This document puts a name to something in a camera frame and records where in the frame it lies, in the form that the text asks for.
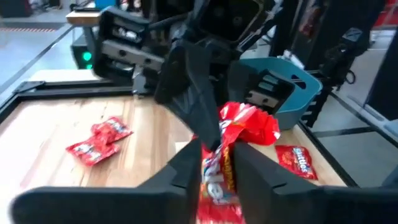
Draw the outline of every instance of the red candy bag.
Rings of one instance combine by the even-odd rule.
[[[86,141],[67,147],[67,151],[79,158],[82,163],[92,166],[117,153],[120,148],[115,144],[107,144],[106,136],[93,136]]]
[[[279,164],[295,175],[318,180],[312,167],[312,159],[308,150],[302,146],[275,146]]]
[[[115,142],[132,134],[132,131],[117,117],[110,117],[101,124],[92,125],[91,132],[94,135],[101,134],[107,136],[108,143]]]
[[[202,183],[197,219],[201,222],[244,223],[236,195],[231,155],[237,139],[274,144],[280,136],[277,120],[255,106],[229,102],[219,113],[221,145],[215,152],[202,146]]]

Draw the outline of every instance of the red wrapper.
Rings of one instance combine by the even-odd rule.
[[[115,144],[107,144],[106,136],[93,136],[86,141],[67,147],[67,151],[86,166],[92,166],[117,153],[120,148]]]
[[[101,124],[92,125],[91,132],[94,135],[107,136],[107,143],[115,142],[132,134],[132,131],[117,117],[110,117]]]
[[[312,167],[312,159],[308,150],[302,146],[276,146],[279,164],[295,175],[318,180],[317,173]]]
[[[220,110],[221,146],[202,146],[202,183],[197,212],[201,222],[244,223],[236,195],[232,150],[237,139],[274,144],[280,136],[277,120],[255,106],[229,102]]]

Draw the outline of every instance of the metal bracket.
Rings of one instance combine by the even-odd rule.
[[[13,91],[13,93],[23,93],[37,88],[38,86],[42,86],[45,84],[45,81],[37,81],[37,82],[22,82],[19,86]]]

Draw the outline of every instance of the gray floor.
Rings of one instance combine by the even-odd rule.
[[[7,21],[66,22],[67,12],[67,10],[50,11],[28,19],[7,19]],[[64,34],[69,27],[65,24],[60,30],[51,33],[0,32],[0,66],[3,68],[0,86],[5,89],[0,95],[0,100],[9,96],[20,82],[39,70],[76,69],[70,51],[73,32],[69,32],[43,56],[39,57],[38,61],[29,69],[22,73],[19,72],[32,59],[37,58],[54,40]],[[74,29],[74,32],[75,37],[81,34],[80,29]],[[347,101],[354,98],[359,104],[364,101],[388,48],[389,39],[390,37],[383,34],[373,46],[373,50],[369,50],[356,60],[353,70],[357,74],[358,81],[355,85],[344,85],[337,93],[341,98]],[[265,57],[268,46],[263,44],[260,42],[261,46],[246,52],[244,56],[246,58]],[[14,79],[14,82],[7,82],[10,79]],[[362,111],[360,106],[357,105],[357,107],[358,111]],[[368,127],[366,123],[358,119],[334,98],[329,97],[312,131],[328,132],[365,127]],[[388,173],[398,165],[398,149],[377,133],[329,136],[320,138],[320,141],[361,187],[381,185]]]

